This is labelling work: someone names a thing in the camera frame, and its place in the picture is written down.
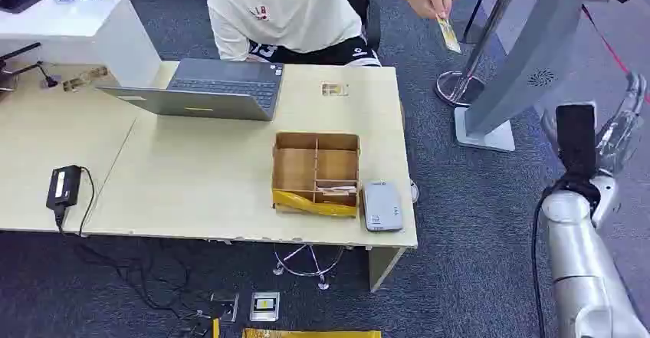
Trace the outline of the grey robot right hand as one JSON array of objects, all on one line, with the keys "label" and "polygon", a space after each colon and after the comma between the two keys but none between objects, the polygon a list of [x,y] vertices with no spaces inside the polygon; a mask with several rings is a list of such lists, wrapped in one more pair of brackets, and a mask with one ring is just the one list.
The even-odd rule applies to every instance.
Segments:
[{"label": "grey robot right hand", "polygon": [[570,177],[614,177],[629,161],[640,141],[642,109],[649,83],[639,73],[626,76],[627,89],[617,111],[596,126],[596,103],[560,104],[541,118],[543,130]]}]

